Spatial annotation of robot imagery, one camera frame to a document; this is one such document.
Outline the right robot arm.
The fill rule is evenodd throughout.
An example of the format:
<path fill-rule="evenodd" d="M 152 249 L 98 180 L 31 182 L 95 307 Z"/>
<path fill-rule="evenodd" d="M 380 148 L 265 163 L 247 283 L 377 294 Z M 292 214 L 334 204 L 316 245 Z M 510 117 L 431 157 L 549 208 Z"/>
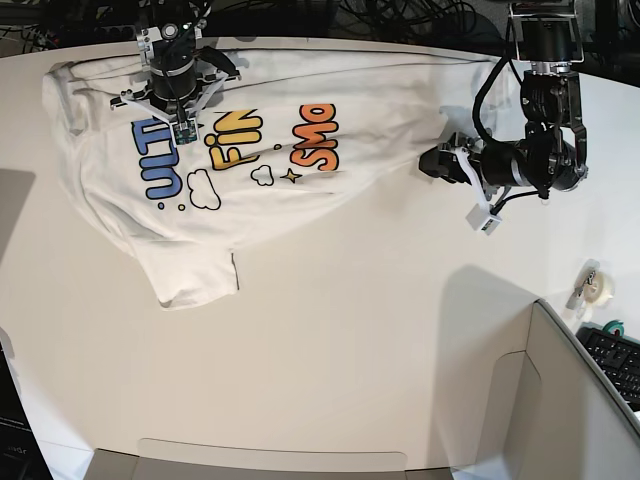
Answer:
<path fill-rule="evenodd" d="M 136 40 L 146 84 L 124 90 L 110 108 L 138 107 L 185 135 L 197 131 L 197 117 L 224 82 L 240 73 L 223 52 L 199 47 L 211 1 L 152 1 L 141 12 Z"/>

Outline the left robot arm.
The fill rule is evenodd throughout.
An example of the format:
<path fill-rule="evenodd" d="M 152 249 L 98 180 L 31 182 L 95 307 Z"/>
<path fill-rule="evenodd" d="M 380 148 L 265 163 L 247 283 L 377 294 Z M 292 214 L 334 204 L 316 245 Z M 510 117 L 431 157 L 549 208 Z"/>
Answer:
<path fill-rule="evenodd" d="M 450 184 L 468 184 L 492 215 L 515 199 L 546 200 L 552 190 L 570 191 L 588 173 L 579 75 L 584 59 L 575 5 L 571 1 L 512 1 L 505 52 L 474 98 L 475 136 L 462 132 L 423 153 L 419 170 Z M 526 119 L 520 140 L 494 138 L 481 119 L 488 93 L 505 67 L 529 63 L 517 75 Z"/>

